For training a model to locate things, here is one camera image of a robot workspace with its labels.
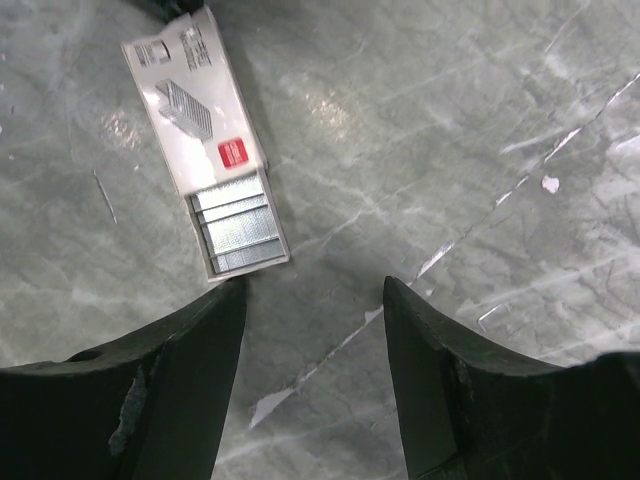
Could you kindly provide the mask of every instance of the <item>white paint chip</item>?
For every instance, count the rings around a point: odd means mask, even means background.
[[[542,188],[544,188],[547,192],[555,195],[560,189],[560,179],[545,175],[542,179]]]

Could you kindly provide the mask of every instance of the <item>product image on box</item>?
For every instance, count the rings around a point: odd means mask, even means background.
[[[161,107],[160,114],[184,133],[201,141],[213,137],[211,113],[209,109],[189,95],[171,80],[156,83],[156,88],[169,103]]]

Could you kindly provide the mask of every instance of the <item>gray marble surface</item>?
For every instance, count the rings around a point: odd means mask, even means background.
[[[640,346],[638,2],[213,7],[293,253],[251,278],[214,479],[406,478],[385,275],[558,364]],[[124,1],[0,0],[0,366],[207,288],[119,47],[159,28]]]

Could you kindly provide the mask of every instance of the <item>scratch mark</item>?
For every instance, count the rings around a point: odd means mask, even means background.
[[[418,276],[416,277],[416,279],[422,277],[425,273],[427,273],[429,270],[431,270],[431,268],[440,261],[440,259],[442,257],[444,257],[449,250],[451,250],[453,247],[455,247],[455,242],[447,242],[444,245],[442,245],[438,251],[436,253],[433,254],[433,256],[427,260],[425,263],[422,264],[422,267],[420,267],[420,271],[418,272]]]
[[[517,150],[522,150],[523,148],[530,147],[531,145],[536,145],[538,143],[549,140],[550,138],[553,138],[560,133],[562,133],[562,130],[554,130],[551,133],[538,135],[536,137],[529,138],[527,140],[523,140],[518,143],[512,143],[511,145],[507,145],[502,150],[500,150],[500,155],[506,155],[507,153],[515,152]]]
[[[117,225],[118,219],[116,218],[116,213],[113,211],[113,205],[111,205],[111,202],[109,201],[109,196],[107,195],[107,191],[102,186],[102,182],[100,182],[100,179],[98,178],[98,173],[95,170],[93,171],[93,176],[96,179],[96,183],[98,184],[100,191],[102,192],[102,197],[104,198],[104,201],[107,203],[107,207],[109,207],[109,211],[111,212],[111,217],[113,218],[113,223]]]
[[[569,24],[573,22],[578,15],[580,15],[580,12],[582,12],[585,8],[589,7],[589,5],[591,5],[591,0],[587,0],[586,3],[581,5],[580,8],[573,15],[571,15],[571,17],[569,17],[569,20],[567,20],[562,24],[562,26],[558,29],[558,32],[556,33],[555,37],[553,37],[553,40],[551,40],[551,43],[549,43],[549,45],[547,45],[547,48],[544,49],[544,53],[547,53],[549,50],[551,50],[551,48],[560,39],[560,35],[562,35],[562,32],[564,31],[564,29],[567,28]]]
[[[486,329],[486,328],[484,328],[484,325],[482,324],[482,322],[483,322],[483,321],[484,321],[484,320],[485,320],[489,315],[491,315],[493,312],[495,312],[496,310],[498,310],[498,309],[499,309],[500,307],[502,307],[502,306],[503,306],[503,305],[502,305],[502,303],[500,303],[500,304],[496,305],[495,307],[493,307],[491,310],[489,310],[489,311],[488,311],[487,313],[485,313],[484,315],[480,316],[480,318],[478,318],[478,321],[477,321],[478,326],[479,326],[480,328],[482,328],[482,331],[483,331],[484,333],[487,333],[487,329]]]
[[[262,420],[267,418],[275,408],[289,398],[295,390],[291,387],[280,390],[279,392],[272,393],[262,398],[256,404],[251,423],[249,424],[249,430],[253,429]]]
[[[498,205],[500,205],[502,202],[504,202],[507,198],[509,198],[511,196],[511,194],[514,192],[514,190],[510,190],[507,193],[505,193],[503,196],[501,196],[498,200],[496,200],[496,207]]]
[[[637,73],[635,75],[635,77],[633,77],[631,80],[629,80],[624,87],[622,87],[620,90],[618,90],[616,93],[614,93],[613,96],[609,99],[609,101],[607,102],[607,104],[604,107],[607,108],[609,105],[611,105],[616,98],[618,98],[620,95],[622,95],[629,87],[631,87],[631,85],[636,83],[639,78],[640,78],[640,72]]]
[[[280,390],[279,392],[272,393],[267,395],[258,401],[255,406],[253,417],[251,418],[251,423],[249,424],[249,430],[255,428],[260,422],[262,422],[265,418],[267,418],[278,405],[284,402],[287,398],[289,398],[295,391],[297,391],[309,378],[311,378],[322,366],[331,360],[336,353],[342,350],[351,340],[353,340],[362,330],[364,330],[367,325],[369,325],[378,315],[380,315],[383,311],[382,305],[372,310],[370,312],[364,313],[364,324],[360,327],[356,328],[352,333],[347,335],[344,340],[331,350],[325,357],[311,370],[309,370],[306,374],[298,377],[295,382],[293,382],[288,387]]]
[[[411,286],[413,283],[429,271],[438,261],[444,257],[447,252],[449,252],[455,246],[455,242],[448,242],[442,245],[438,251],[427,261],[425,262],[418,275],[409,282],[407,285]],[[249,430],[258,426],[265,418],[267,418],[282,402],[284,402],[287,398],[293,395],[307,380],[309,380],[320,368],[322,368],[329,360],[331,360],[340,350],[346,347],[351,340],[360,334],[367,326],[384,311],[384,306],[380,305],[375,310],[370,310],[364,312],[364,323],[356,328],[353,332],[347,335],[340,344],[331,350],[329,353],[325,355],[325,357],[318,362],[318,364],[309,370],[304,375],[298,377],[292,384],[280,390],[279,392],[272,393],[263,397],[261,400],[256,403],[254,408],[253,417],[251,418],[251,422],[249,423]]]
[[[545,288],[549,288],[549,287],[555,287],[558,284],[562,284],[564,282],[568,282],[568,281],[572,281],[576,278],[580,278],[582,275],[584,275],[585,273],[588,272],[592,272],[594,269],[599,268],[599,267],[603,267],[605,265],[610,264],[612,261],[614,260],[618,260],[620,258],[625,258],[625,257],[629,257],[632,255],[635,255],[637,253],[637,249],[632,248],[632,249],[628,249],[628,250],[623,250],[622,252],[620,252],[619,254],[616,255],[612,255],[608,258],[603,259],[600,262],[596,262],[593,263],[591,265],[587,265],[583,268],[580,268],[578,270],[573,270],[570,272],[561,270],[558,273],[554,273],[554,272],[550,272],[547,275],[545,275],[542,278],[538,278],[537,281],[533,281],[531,282],[529,285],[525,286],[525,287],[521,287],[521,288],[514,288],[513,290],[507,290],[507,291],[503,291],[500,293],[497,293],[495,295],[489,296],[489,297],[485,297],[480,303],[477,303],[475,305],[469,305],[463,308],[460,308],[456,314],[461,315],[465,312],[468,312],[471,309],[475,309],[478,307],[482,307],[482,306],[486,306],[489,305],[491,303],[495,303],[495,302],[503,302],[503,301],[512,301],[513,298],[523,295],[527,292],[530,292],[532,290],[534,291],[538,291],[538,290],[543,290]]]
[[[556,145],[553,150],[551,150],[542,160],[542,163],[545,164],[547,163],[549,160],[551,160],[551,158],[558,153],[560,150],[562,150],[564,148],[564,146],[569,143],[571,141],[571,139],[573,137],[575,137],[577,134],[579,134],[582,129],[586,127],[586,125],[583,125],[582,127],[578,127],[574,130],[571,130],[569,133],[567,133],[564,138],[562,138],[559,142],[558,145]]]
[[[577,127],[576,129],[570,131],[567,135],[564,136],[564,138],[562,138],[562,140],[560,140],[560,142],[558,143],[558,145],[556,147],[554,147],[551,152],[549,152],[543,160],[543,165],[545,163],[547,163],[549,160],[551,160],[551,158],[553,156],[555,156],[562,148],[565,147],[565,145],[567,145],[567,143],[569,143],[571,141],[571,139],[573,137],[575,137],[578,133],[580,133],[582,131],[583,128],[585,128],[588,125],[591,125],[593,122],[595,122],[598,118],[600,118],[600,115],[602,115],[605,110],[607,109],[607,107],[609,105],[611,105],[620,95],[622,95],[625,91],[627,91],[634,83],[636,83],[638,81],[638,79],[640,79],[640,72],[638,72],[637,74],[635,74],[631,79],[629,79],[621,88],[619,88],[618,90],[616,90],[616,92],[611,96],[611,98],[609,98],[609,100],[607,101],[607,103],[604,104],[604,106],[600,109],[600,111],[598,113],[596,113],[596,115],[589,120],[588,122],[586,122],[584,125]]]

